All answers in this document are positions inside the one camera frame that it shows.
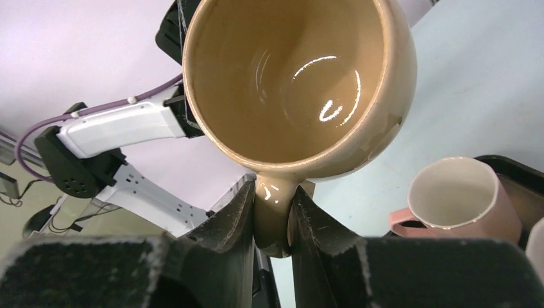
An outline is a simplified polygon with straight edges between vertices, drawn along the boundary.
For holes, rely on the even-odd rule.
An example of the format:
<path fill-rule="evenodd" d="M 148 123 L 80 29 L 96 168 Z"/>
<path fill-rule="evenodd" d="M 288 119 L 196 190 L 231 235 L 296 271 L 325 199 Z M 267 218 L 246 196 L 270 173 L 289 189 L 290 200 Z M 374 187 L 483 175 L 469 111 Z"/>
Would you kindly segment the pink mug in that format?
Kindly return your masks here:
<path fill-rule="evenodd" d="M 412 180 L 408 206 L 391 212 L 401 237 L 485 237 L 517 244 L 522 223 L 498 175 L 474 158 L 450 157 L 424 167 Z"/>

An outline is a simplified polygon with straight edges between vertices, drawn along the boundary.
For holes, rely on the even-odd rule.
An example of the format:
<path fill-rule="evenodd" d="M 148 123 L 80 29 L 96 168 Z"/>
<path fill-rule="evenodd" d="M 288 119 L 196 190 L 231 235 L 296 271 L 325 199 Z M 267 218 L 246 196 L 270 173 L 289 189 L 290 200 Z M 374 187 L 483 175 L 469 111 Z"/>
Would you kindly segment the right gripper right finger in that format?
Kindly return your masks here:
<path fill-rule="evenodd" d="M 542 307 L 518 247 L 493 239 L 362 237 L 293 197 L 297 307 Z"/>

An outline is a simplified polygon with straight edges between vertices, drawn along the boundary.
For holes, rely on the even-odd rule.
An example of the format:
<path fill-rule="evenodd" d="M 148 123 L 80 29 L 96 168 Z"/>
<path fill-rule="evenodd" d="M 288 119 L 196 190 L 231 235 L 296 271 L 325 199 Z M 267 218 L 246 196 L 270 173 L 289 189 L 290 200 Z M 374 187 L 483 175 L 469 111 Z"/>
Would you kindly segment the clear glass mug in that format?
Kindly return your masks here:
<path fill-rule="evenodd" d="M 543 284 L 543 221 L 541 218 L 529 232 L 525 255 Z"/>

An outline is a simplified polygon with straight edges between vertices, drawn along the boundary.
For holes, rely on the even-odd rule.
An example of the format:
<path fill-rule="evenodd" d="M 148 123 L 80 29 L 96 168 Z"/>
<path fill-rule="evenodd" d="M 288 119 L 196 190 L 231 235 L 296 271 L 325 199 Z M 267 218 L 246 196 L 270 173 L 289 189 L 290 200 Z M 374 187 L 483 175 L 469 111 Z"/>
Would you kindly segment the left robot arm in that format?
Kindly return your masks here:
<path fill-rule="evenodd" d="M 90 108 L 75 104 L 42 125 L 34 143 L 52 182 L 64 193 L 124 208 L 179 237 L 205 222 L 207 212 L 147 179 L 122 148 L 202 134 L 177 76 L 114 103 Z"/>

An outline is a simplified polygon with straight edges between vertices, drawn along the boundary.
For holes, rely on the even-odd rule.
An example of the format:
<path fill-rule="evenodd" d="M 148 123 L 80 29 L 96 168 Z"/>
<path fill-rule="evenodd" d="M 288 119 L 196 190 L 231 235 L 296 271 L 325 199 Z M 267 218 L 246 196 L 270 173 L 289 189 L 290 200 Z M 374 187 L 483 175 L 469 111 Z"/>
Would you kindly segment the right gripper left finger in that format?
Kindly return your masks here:
<path fill-rule="evenodd" d="M 255 184 L 189 233 L 39 236 L 1 261 L 2 307 L 249 307 Z"/>

